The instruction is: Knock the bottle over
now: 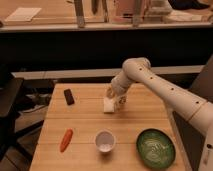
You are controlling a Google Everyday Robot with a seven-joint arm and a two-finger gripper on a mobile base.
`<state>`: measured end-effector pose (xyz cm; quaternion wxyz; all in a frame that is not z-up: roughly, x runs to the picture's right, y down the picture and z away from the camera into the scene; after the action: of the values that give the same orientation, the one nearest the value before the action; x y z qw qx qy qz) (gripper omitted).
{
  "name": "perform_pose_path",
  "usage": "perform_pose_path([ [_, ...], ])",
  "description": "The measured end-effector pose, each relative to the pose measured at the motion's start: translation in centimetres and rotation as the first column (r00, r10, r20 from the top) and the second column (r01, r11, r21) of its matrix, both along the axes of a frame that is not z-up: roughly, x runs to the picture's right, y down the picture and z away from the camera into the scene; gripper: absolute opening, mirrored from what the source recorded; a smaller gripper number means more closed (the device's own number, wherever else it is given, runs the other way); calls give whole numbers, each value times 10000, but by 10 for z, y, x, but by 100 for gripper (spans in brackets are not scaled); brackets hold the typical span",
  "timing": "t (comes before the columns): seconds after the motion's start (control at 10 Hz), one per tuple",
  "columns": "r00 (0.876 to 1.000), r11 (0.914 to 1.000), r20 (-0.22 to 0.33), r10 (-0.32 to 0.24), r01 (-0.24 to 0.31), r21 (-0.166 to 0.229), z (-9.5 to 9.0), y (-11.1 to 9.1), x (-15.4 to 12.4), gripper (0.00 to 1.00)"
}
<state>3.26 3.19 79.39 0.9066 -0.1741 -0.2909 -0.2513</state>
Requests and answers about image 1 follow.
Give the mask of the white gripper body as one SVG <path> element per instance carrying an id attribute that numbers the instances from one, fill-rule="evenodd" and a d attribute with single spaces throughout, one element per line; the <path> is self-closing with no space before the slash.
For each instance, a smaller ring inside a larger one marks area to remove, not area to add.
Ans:
<path id="1" fill-rule="evenodd" d="M 127 101 L 127 95 L 117 95 L 111 87 L 106 90 L 106 98 L 112 104 L 114 109 L 119 109 Z"/>

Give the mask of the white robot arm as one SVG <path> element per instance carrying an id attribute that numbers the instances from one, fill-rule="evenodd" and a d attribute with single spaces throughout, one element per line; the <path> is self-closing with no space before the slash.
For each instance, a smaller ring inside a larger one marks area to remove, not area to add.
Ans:
<path id="1" fill-rule="evenodd" d="M 150 61 L 141 57 L 123 62 L 122 70 L 106 90 L 103 111 L 114 113 L 119 109 L 135 82 L 149 88 L 205 137 L 198 171 L 213 171 L 213 103 L 157 76 L 151 71 Z"/>

